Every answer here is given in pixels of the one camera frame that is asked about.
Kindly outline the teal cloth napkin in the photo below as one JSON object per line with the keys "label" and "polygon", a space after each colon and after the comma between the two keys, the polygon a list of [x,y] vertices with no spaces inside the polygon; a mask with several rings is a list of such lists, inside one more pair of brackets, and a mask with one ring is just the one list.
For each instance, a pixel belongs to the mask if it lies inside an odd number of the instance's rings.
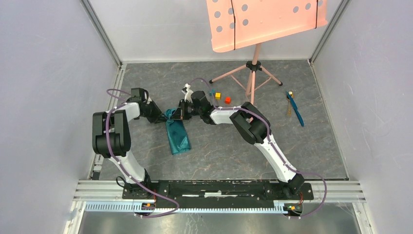
{"label": "teal cloth napkin", "polygon": [[190,140],[183,121],[180,117],[174,117],[178,110],[176,108],[167,109],[164,112],[166,116],[166,131],[169,141],[169,146],[172,155],[185,153],[191,150]]}

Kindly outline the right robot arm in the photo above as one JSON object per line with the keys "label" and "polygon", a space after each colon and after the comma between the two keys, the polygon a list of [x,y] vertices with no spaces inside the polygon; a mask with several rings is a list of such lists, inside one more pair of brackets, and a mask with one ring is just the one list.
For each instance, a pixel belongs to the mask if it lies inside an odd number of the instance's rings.
{"label": "right robot arm", "polygon": [[274,169],[281,186],[282,195],[294,199],[301,192],[303,175],[287,160],[271,133],[268,119],[249,101],[240,106],[215,107],[203,91],[183,88],[177,114],[179,120],[199,116],[210,125],[232,124],[244,141],[254,145]]}

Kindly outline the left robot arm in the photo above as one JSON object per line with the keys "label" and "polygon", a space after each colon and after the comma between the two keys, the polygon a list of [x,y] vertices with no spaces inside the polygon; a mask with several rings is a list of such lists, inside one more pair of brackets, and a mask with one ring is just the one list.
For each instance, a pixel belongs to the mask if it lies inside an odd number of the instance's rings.
{"label": "left robot arm", "polygon": [[131,120],[141,117],[153,124],[167,121],[146,89],[132,88],[130,97],[120,106],[112,111],[93,113],[92,147],[96,154],[113,162],[123,174],[122,188],[127,196],[145,199],[154,194],[154,188],[148,172],[131,152],[129,128]]}

